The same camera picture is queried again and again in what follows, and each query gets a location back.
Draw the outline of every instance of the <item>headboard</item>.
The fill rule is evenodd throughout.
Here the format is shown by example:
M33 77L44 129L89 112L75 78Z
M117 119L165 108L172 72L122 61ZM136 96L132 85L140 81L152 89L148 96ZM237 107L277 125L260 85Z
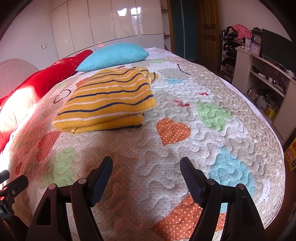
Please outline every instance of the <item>headboard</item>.
M0 99L38 70L29 62L11 58L0 63Z

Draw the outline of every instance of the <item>tv screen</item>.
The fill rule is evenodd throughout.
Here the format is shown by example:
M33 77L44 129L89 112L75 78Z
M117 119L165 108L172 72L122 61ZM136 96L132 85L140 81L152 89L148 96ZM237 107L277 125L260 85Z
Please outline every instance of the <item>tv screen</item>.
M294 44L290 40L266 29L262 29L262 35L262 55L296 74L296 51Z

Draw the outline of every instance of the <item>wooden floor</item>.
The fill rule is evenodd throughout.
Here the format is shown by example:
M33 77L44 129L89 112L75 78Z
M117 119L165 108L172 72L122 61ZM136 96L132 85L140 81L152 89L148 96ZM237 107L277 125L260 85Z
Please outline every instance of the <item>wooden floor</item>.
M275 241L284 231L296 203L296 171L290 172L285 162L286 185L282 207L274 221L265 229L267 241Z

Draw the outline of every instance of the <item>quilted bedspread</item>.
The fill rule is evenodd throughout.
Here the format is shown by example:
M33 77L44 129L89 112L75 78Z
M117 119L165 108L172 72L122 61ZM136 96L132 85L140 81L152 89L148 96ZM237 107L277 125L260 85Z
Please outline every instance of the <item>quilted bedspread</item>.
M106 241L189 239L201 213L180 172L187 156L208 178L223 185L243 183L264 226L278 214L285 169L275 135L236 93L206 68L181 58L163 58L118 68L146 67L159 75L152 84L157 106L145 112L142 129L60 132L52 120L71 93L97 71L73 76L53 87L15 134L2 158L11 179L24 174L29 187L14 210L27 225L47 186L71 185L114 162L103 198L92 210ZM225 221L222 205L214 236ZM73 240L79 240L68 209Z

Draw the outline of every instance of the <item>turquoise pillow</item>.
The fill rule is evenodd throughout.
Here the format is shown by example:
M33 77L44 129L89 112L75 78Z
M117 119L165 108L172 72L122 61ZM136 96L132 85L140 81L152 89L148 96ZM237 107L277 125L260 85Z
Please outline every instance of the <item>turquoise pillow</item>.
M146 59L148 55L149 53L137 44L117 43L92 53L77 67L76 71L89 72L135 63Z

